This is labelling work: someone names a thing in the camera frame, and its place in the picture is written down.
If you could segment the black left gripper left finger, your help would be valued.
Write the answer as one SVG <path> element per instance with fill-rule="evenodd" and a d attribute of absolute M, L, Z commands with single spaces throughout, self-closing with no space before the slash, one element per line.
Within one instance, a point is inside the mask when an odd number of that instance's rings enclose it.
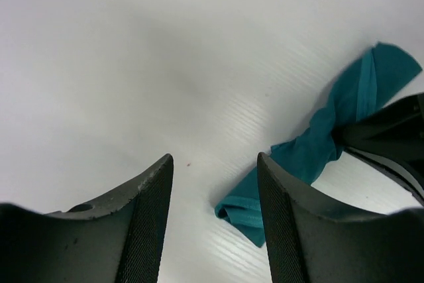
<path fill-rule="evenodd" d="M 68 211 L 1 205 L 2 282 L 156 282 L 172 192 L 166 154 Z"/>

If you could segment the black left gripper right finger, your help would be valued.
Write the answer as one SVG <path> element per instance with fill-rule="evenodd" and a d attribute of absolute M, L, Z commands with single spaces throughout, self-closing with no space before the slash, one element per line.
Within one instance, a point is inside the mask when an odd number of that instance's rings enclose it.
<path fill-rule="evenodd" d="M 422 282 L 423 210 L 384 215 L 334 199 L 257 158 L 273 282 Z"/>

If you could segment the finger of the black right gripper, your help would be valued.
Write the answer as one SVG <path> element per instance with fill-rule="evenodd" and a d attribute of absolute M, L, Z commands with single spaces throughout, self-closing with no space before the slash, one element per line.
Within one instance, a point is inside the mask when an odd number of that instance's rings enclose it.
<path fill-rule="evenodd" d="M 332 131 L 335 144 L 411 192 L 423 204 L 423 94 L 401 98 Z"/>

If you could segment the teal satin napkin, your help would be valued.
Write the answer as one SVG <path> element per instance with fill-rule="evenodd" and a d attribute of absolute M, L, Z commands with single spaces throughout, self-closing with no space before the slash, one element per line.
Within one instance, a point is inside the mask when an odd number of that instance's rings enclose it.
<path fill-rule="evenodd" d="M 292 176 L 312 184 L 327 163 L 340 158 L 343 147 L 331 136 L 336 127 L 375 114 L 422 71 L 419 62 L 400 47 L 377 43 L 347 66 L 331 86 L 326 104 L 296 138 L 270 149 L 270 158 Z M 239 230 L 255 246 L 265 243 L 253 168 L 216 206 L 215 215 Z"/>

